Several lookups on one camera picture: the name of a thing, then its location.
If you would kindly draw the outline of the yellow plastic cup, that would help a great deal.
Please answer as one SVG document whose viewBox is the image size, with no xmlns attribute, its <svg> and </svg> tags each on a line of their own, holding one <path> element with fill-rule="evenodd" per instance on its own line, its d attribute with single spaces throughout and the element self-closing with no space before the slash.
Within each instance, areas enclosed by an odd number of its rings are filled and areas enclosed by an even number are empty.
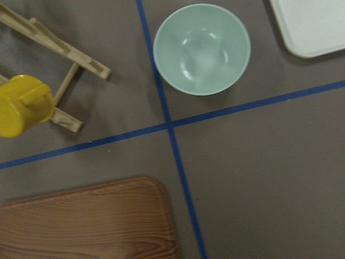
<svg viewBox="0 0 345 259">
<path fill-rule="evenodd" d="M 1 85 L 1 136 L 15 138 L 49 120 L 56 102 L 51 88 L 29 75 L 17 75 Z"/>
</svg>

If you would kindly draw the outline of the wooden tray board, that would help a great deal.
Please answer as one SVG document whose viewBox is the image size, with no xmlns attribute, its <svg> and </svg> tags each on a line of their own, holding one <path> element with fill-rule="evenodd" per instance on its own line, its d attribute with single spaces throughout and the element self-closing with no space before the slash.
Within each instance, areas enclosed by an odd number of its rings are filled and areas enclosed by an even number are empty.
<svg viewBox="0 0 345 259">
<path fill-rule="evenodd" d="M 167 191 L 141 177 L 1 206 L 1 258 L 181 258 Z"/>
</svg>

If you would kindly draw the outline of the mint green bowl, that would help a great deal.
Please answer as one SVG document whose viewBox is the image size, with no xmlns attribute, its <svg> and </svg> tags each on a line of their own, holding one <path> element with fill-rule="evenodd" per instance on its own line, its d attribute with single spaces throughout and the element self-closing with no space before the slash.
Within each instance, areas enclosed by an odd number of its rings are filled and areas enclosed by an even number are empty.
<svg viewBox="0 0 345 259">
<path fill-rule="evenodd" d="M 245 72 L 251 42 L 243 22 L 213 4 L 193 4 L 169 15 L 153 43 L 161 77 L 174 89 L 209 96 L 228 89 Z"/>
</svg>

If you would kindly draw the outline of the cream bear tray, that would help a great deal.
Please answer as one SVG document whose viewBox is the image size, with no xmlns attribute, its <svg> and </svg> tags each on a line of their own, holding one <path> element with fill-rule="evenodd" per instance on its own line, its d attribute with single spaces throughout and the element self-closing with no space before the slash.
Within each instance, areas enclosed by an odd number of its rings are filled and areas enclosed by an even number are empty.
<svg viewBox="0 0 345 259">
<path fill-rule="evenodd" d="M 344 50 L 344 1 L 270 1 L 286 49 L 300 58 Z"/>
</svg>

